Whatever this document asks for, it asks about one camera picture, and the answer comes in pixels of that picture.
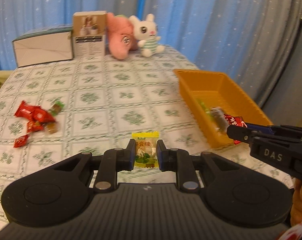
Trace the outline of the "person's right hand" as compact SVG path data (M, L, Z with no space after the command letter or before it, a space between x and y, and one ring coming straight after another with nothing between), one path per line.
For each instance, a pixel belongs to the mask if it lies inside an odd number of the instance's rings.
M290 212L290 224L295 226L302 222L302 181L295 179L293 205Z

